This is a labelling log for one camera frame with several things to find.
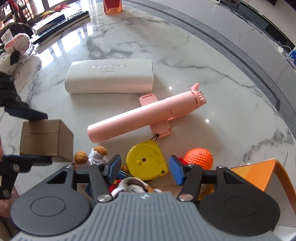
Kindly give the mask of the plush dog toy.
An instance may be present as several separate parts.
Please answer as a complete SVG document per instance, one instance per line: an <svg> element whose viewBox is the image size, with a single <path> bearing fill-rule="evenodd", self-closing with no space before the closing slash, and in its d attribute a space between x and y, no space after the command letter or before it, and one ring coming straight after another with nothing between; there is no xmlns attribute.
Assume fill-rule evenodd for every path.
<svg viewBox="0 0 296 241"><path fill-rule="evenodd" d="M121 164L121 157L114 156L112 160L106 161L108 151L103 146L94 147L90 154L84 151L76 152L72 165L76 170L87 171L90 166L98 166L108 191L113 198L118 197L120 192L129 193L161 193L161 190L152 188L145 181L129 175L127 166Z"/></svg>

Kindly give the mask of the yellow tape measure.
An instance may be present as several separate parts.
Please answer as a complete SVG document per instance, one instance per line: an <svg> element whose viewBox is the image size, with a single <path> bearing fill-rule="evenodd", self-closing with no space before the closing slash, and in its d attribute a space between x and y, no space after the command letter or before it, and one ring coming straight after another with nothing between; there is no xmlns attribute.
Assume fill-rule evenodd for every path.
<svg viewBox="0 0 296 241"><path fill-rule="evenodd" d="M126 156L126 166L130 174L143 181L151 181L170 173L166 160L158 146L159 134L150 140L134 145Z"/></svg>

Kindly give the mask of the small brown cardboard box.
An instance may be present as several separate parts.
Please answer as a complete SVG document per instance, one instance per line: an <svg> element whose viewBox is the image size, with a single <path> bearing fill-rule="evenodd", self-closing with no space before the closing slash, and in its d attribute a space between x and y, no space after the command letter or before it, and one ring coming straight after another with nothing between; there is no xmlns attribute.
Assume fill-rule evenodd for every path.
<svg viewBox="0 0 296 241"><path fill-rule="evenodd" d="M56 162L73 161L74 134L62 120L23 122L20 155L52 157Z"/></svg>

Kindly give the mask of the white glasses case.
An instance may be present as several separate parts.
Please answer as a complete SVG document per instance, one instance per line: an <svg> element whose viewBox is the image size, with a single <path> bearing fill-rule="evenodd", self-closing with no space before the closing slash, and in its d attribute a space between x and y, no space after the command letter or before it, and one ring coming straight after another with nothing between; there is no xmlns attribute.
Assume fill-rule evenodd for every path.
<svg viewBox="0 0 296 241"><path fill-rule="evenodd" d="M150 93L154 87L149 59L75 61L65 79L69 94Z"/></svg>

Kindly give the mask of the orange knitted ball toy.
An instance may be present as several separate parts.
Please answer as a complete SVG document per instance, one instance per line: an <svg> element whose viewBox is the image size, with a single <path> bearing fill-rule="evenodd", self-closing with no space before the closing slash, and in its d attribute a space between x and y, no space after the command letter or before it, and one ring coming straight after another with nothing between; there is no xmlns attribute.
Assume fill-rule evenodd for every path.
<svg viewBox="0 0 296 241"><path fill-rule="evenodd" d="M213 166L213 156L210 151L204 148L190 149L183 158L178 159L184 165L199 165L204 170L210 170Z"/></svg>

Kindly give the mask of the white plush rabbit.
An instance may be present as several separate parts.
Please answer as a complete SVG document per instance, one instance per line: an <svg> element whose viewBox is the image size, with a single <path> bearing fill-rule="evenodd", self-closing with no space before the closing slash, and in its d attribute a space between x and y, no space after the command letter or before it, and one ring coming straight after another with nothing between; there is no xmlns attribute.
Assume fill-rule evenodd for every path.
<svg viewBox="0 0 296 241"><path fill-rule="evenodd" d="M19 33L8 41L1 54L1 72L12 75L25 52L29 49L30 38L26 33Z"/></svg>

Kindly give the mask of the orange rimmed white box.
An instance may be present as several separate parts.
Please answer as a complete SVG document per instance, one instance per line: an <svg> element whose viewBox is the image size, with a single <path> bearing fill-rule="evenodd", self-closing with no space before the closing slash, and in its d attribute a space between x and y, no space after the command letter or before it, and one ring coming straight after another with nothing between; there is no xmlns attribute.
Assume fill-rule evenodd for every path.
<svg viewBox="0 0 296 241"><path fill-rule="evenodd" d="M217 168L214 188L200 201L203 218L239 236L255 236L276 226L295 228L295 191L279 161Z"/></svg>

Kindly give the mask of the black keyboard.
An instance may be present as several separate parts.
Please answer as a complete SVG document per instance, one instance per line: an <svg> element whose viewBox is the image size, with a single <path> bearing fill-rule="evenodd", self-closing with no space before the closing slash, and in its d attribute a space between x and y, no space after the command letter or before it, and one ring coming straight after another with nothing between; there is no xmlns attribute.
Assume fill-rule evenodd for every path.
<svg viewBox="0 0 296 241"><path fill-rule="evenodd" d="M75 25L76 23L90 17L88 11L79 11L69 17L67 17L65 20L62 20L61 22L53 25L53 27L46 30L44 33L39 34L31 39L31 42L36 45L43 45L47 42L49 42L51 39L56 37L57 35L64 32L69 27Z"/></svg>

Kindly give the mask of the orange liquid bottle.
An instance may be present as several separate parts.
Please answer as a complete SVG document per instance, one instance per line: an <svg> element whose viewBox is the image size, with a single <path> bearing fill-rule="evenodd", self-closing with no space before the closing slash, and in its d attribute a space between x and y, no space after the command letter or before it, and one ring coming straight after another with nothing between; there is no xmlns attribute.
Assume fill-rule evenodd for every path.
<svg viewBox="0 0 296 241"><path fill-rule="evenodd" d="M122 11L122 0L103 0L105 14L117 14Z"/></svg>

